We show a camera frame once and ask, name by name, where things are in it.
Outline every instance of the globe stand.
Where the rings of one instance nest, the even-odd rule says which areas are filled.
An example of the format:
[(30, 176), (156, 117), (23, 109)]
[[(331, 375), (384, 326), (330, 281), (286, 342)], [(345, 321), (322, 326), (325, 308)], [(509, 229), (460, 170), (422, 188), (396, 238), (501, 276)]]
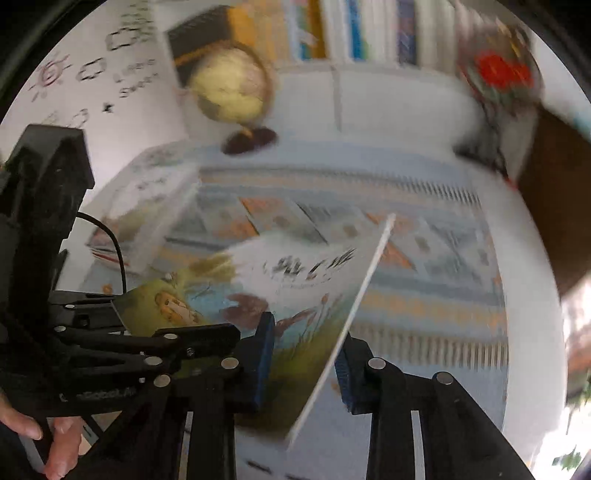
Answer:
[(234, 156), (256, 152), (277, 141), (277, 133), (267, 127), (248, 128), (232, 134), (222, 145), (222, 152)]

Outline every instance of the globe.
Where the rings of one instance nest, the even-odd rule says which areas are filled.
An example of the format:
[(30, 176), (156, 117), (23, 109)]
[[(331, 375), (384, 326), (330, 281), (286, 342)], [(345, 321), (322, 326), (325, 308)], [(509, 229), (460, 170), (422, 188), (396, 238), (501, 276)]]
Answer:
[(189, 88), (206, 117), (243, 127), (226, 141), (224, 153), (257, 150), (277, 139), (273, 130), (257, 126), (272, 104), (274, 90), (267, 68), (249, 47), (233, 41), (216, 47), (196, 67)]

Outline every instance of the black cable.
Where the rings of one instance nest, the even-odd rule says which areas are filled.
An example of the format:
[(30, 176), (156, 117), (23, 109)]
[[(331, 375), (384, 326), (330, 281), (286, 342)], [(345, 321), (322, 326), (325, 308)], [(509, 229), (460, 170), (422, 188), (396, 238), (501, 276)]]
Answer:
[(83, 220), (86, 220), (87, 222), (90, 222), (90, 223), (96, 225), (98, 228), (103, 230), (104, 233), (109, 235), (109, 238), (113, 242), (113, 244), (115, 246), (115, 250), (117, 251), (117, 258), (119, 259), (119, 268), (121, 269), (121, 285), (123, 287), (123, 293), (127, 293), (127, 279), (125, 278), (125, 264), (123, 263), (123, 255), (121, 254), (121, 248), (119, 247), (119, 242), (117, 241), (117, 237), (115, 236), (115, 234), (113, 232), (111, 232), (109, 227), (107, 227), (100, 220), (97, 220), (96, 218), (91, 217), (90, 215), (87, 215), (86, 213), (82, 213), (82, 212), (78, 212), (76, 214), (76, 216), (78, 218), (81, 218)]

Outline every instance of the table surface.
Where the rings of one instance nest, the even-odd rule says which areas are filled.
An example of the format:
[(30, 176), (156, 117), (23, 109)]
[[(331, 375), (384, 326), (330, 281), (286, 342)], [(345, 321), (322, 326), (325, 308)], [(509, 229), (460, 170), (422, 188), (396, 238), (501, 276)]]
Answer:
[[(400, 151), (384, 137), (338, 135), (333, 140), (391, 146)], [(466, 168), (480, 197), (502, 276), (508, 322), (509, 374), (503, 433), (529, 462), (543, 436), (557, 428), (566, 391), (560, 303), (544, 246), (518, 191), (498, 176), (444, 151), (423, 149), (419, 153)], [(100, 216), (116, 188), (117, 179), (83, 210)], [(92, 265), (92, 255), (85, 247), (91, 231), (92, 226), (79, 220), (74, 224), (64, 244), (70, 258), (60, 289), (77, 290)]]

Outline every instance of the finger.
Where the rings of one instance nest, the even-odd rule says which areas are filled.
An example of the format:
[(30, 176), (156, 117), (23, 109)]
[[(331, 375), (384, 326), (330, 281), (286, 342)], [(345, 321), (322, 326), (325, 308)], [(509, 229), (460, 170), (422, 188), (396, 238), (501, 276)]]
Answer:
[(0, 393), (0, 422), (13, 432), (29, 437), (33, 440), (41, 440), (43, 431), (38, 423), (31, 417), (27, 417), (10, 406), (8, 400)]
[[(82, 440), (83, 422), (80, 417), (56, 419), (56, 422), (57, 426), (49, 450), (49, 459), (43, 470), (48, 480), (60, 480), (76, 466), (78, 463), (78, 449)], [(59, 427), (63, 427), (68, 423), (70, 423), (70, 427), (64, 432), (60, 432)]]

